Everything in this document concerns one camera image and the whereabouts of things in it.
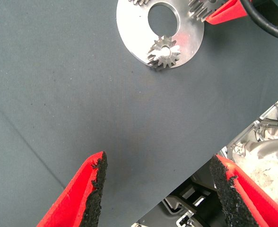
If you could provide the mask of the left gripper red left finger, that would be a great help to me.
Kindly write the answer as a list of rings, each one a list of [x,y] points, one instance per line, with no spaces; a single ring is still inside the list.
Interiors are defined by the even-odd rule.
[[[107,170],[104,151],[88,157],[37,224],[39,227],[96,227]]]

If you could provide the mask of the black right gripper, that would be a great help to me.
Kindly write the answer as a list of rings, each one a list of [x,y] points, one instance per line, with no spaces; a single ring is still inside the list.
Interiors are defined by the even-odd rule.
[[[269,22],[278,26],[278,0],[254,0],[253,5]],[[212,25],[218,25],[247,15],[240,0],[228,0],[208,16],[206,22]]]

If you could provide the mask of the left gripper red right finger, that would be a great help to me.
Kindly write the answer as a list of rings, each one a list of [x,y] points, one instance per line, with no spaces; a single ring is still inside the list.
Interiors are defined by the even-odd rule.
[[[229,227],[278,227],[278,204],[237,164],[214,155],[210,172]]]

